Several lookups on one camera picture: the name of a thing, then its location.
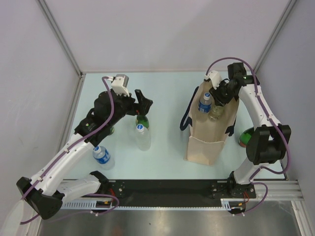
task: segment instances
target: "bag handle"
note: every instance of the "bag handle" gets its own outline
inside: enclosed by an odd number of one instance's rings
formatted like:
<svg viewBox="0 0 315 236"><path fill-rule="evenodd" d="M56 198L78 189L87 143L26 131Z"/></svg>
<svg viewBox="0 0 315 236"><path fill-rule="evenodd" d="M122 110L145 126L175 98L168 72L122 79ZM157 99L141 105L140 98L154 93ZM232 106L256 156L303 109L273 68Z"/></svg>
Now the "bag handle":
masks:
<svg viewBox="0 0 315 236"><path fill-rule="evenodd" d="M234 124L227 127L225 133L228 133L228 136L231 137L234 134L234 126L235 126L235 122L236 122L236 117L235 117L235 121Z"/></svg>
<svg viewBox="0 0 315 236"><path fill-rule="evenodd" d="M187 126L188 126L189 124L192 126L192 119L191 119L190 117L188 117L188 113L189 113L189 111L190 111L190 106L191 106L191 104L192 104L193 98L195 97L195 95L196 95L198 89L199 89L199 86L196 87L195 91L193 92L193 95L192 95L192 98L191 98L191 100L190 100L190 102L189 102L189 105L188 105L188 107L187 107L187 110L186 110L186 112L185 112L185 114L184 114L184 116L183 116L183 118L182 118L181 124L180 124L180 126L179 126L179 128L180 128L182 131L184 131L184 130L187 128Z"/></svg>

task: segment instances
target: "gray wall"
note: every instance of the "gray wall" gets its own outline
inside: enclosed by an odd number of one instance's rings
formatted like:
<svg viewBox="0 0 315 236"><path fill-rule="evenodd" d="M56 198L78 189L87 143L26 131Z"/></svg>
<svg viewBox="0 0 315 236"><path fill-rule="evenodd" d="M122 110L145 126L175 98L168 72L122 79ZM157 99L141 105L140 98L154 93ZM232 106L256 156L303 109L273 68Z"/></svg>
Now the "gray wall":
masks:
<svg viewBox="0 0 315 236"><path fill-rule="evenodd" d="M0 1L0 227L56 153L78 78L35 0Z"/></svg>
<svg viewBox="0 0 315 236"><path fill-rule="evenodd" d="M298 179L315 219L315 1L297 3L259 70L263 93L274 114L289 124L291 179Z"/></svg>
<svg viewBox="0 0 315 236"><path fill-rule="evenodd" d="M47 0L83 71L255 64L288 0ZM226 62L215 65L226 70Z"/></svg>

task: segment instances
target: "bottle inside bag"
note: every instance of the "bottle inside bag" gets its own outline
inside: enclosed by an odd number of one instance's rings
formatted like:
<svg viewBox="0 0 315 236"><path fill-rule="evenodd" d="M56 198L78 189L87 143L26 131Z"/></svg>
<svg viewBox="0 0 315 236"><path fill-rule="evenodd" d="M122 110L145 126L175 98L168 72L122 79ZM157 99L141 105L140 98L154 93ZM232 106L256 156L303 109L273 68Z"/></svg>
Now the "bottle inside bag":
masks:
<svg viewBox="0 0 315 236"><path fill-rule="evenodd" d="M212 108L209 112L209 119L210 120L218 120L220 116L224 113L224 107L223 106L217 106L213 103Z"/></svg>
<svg viewBox="0 0 315 236"><path fill-rule="evenodd" d="M206 92L202 95L198 103L196 119L199 122L205 122L211 109L212 98L210 93Z"/></svg>

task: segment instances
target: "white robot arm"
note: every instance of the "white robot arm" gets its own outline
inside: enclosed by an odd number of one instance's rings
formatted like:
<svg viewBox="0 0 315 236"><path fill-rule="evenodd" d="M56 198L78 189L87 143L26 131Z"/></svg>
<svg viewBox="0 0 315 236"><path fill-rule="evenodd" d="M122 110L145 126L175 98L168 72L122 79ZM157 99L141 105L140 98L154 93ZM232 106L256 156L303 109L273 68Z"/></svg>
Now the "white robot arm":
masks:
<svg viewBox="0 0 315 236"><path fill-rule="evenodd" d="M129 78L126 75L103 77L107 91L102 92L94 102L86 118L75 128L75 133L57 155L31 178L22 177L17 186L22 200L42 217L48 219L58 212L62 204L91 193L102 193L108 179L100 172L92 172L84 179L61 184L65 175L87 152L92 152L110 129L125 115L146 115L152 100L135 90L138 103L126 89ZM112 81L110 90L105 79Z"/></svg>
<svg viewBox="0 0 315 236"><path fill-rule="evenodd" d="M281 125L271 112L259 82L247 75L243 63L229 65L228 75L227 83L218 79L216 73L209 73L213 83L210 94L217 106L224 106L233 98L241 99L250 114L255 131L246 147L247 158L230 176L235 185L248 185L261 169L283 159L291 129Z"/></svg>

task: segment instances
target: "clear plastic bottle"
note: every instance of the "clear plastic bottle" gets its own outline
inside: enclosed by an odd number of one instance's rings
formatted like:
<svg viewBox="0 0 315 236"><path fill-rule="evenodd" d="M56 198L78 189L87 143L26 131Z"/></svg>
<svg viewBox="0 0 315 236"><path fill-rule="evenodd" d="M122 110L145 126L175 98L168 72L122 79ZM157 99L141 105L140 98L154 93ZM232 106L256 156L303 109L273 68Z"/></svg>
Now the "clear plastic bottle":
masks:
<svg viewBox="0 0 315 236"><path fill-rule="evenodd" d="M208 113L211 109L212 99L211 95L206 92L200 98L197 110L197 121L205 122L208 119Z"/></svg>
<svg viewBox="0 0 315 236"><path fill-rule="evenodd" d="M136 142L140 150L146 151L150 149L151 146L151 136L144 125L139 124L136 128Z"/></svg>
<svg viewBox="0 0 315 236"><path fill-rule="evenodd" d="M224 112L224 107L217 106L216 104L213 103L212 108L209 112L209 119L217 120L220 118L223 112Z"/></svg>
<svg viewBox="0 0 315 236"><path fill-rule="evenodd" d="M94 159L101 165L104 170L110 170L115 165L114 158L109 154L108 150L103 146L97 146L93 149Z"/></svg>

